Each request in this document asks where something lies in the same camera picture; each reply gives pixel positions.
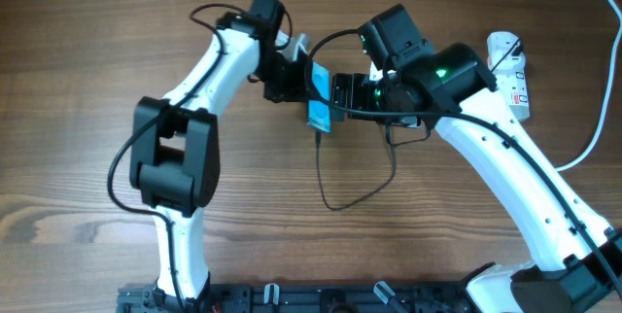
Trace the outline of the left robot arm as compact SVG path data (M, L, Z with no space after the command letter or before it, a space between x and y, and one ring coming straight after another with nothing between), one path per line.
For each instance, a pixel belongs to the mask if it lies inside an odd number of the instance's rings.
M283 34L291 17L280 0L227 6L211 26L207 52L187 77L161 99L135 107L129 181L154 218L160 272L155 307L169 312L210 308L210 271L204 258L204 208L221 172L219 117L245 82L261 82L273 103L304 102L303 35Z

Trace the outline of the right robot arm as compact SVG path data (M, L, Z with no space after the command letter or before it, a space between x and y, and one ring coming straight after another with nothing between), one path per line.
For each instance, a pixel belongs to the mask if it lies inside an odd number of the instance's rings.
M570 187L467 45L435 51L395 5L357 29L379 81L356 78L336 101L353 118L421 121L475 169L519 229L524 263L492 263L466 281L483 312L583 312L621 289L621 234Z

